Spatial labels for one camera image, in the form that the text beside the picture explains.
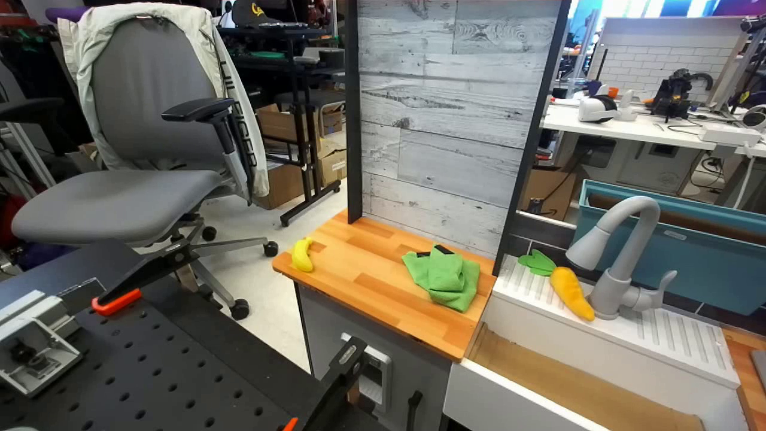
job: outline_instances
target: office chair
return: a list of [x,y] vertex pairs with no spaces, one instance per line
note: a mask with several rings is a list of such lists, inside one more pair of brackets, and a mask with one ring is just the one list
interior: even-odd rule
[[[171,239],[143,272],[189,262],[232,316],[245,318],[250,304],[236,299],[199,256],[254,245],[275,256],[279,245],[267,238],[213,242],[216,230],[197,213],[221,193],[248,201],[269,195],[262,132],[250,102],[231,98],[245,90],[232,71],[221,71],[231,57],[212,16],[159,2],[96,7],[76,31],[63,31],[63,47],[110,170],[45,189],[14,217],[12,232],[45,245]],[[0,120],[35,120],[53,109],[53,102],[6,106]]]

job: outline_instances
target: white fabric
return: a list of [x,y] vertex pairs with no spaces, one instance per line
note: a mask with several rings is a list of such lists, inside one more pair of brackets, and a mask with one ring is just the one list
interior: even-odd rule
[[256,166],[254,193],[260,196],[267,196],[272,189],[269,169],[267,169],[269,163],[267,163],[267,150],[264,150],[254,109],[248,98],[245,84],[232,65],[232,57],[222,47],[221,33],[216,31],[212,13],[202,7],[165,6],[165,2],[133,2],[133,6],[92,7],[76,25],[66,19],[59,21],[66,63],[70,75],[75,78],[80,106],[92,128],[92,135],[104,157],[104,163],[108,169],[130,169],[130,163],[120,162],[117,153],[110,150],[108,140],[100,135],[96,106],[93,106],[93,63],[99,61],[114,31],[122,21],[141,19],[141,18],[160,18],[173,21],[189,39],[191,51],[199,57],[202,71],[212,79],[216,97],[236,98],[240,103],[240,111],[243,111],[240,115],[245,120],[250,146],[254,153],[254,166]]

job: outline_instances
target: chair backrest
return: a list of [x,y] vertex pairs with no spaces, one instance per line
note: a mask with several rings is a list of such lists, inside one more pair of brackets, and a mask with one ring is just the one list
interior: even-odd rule
[[99,128],[124,162],[221,163],[212,124],[160,117],[173,106],[213,97],[189,39],[169,19],[122,21],[93,63]]

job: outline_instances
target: toy banana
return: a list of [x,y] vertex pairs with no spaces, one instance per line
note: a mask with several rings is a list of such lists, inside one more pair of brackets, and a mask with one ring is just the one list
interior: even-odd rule
[[311,274],[315,272],[315,262],[311,262],[311,238],[301,238],[295,242],[292,247],[292,269],[295,272],[305,272],[305,274]]
[[594,322],[597,312],[594,306],[584,299],[580,281],[573,269],[559,266],[550,274],[550,287],[561,297],[561,302],[583,322]]

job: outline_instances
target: gray faucet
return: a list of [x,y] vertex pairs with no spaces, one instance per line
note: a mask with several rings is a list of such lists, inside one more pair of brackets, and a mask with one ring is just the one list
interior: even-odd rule
[[597,316],[602,318],[615,318],[620,306],[635,312],[658,309],[663,304],[669,285],[678,278],[678,272],[669,272],[658,290],[641,290],[629,285],[633,272],[637,269],[651,239],[651,232],[661,220],[661,207],[650,196],[629,196],[605,212],[602,220],[567,249],[567,260],[580,269],[597,269],[614,230],[635,213],[639,217],[639,223],[627,238],[615,265],[602,274],[590,297]]

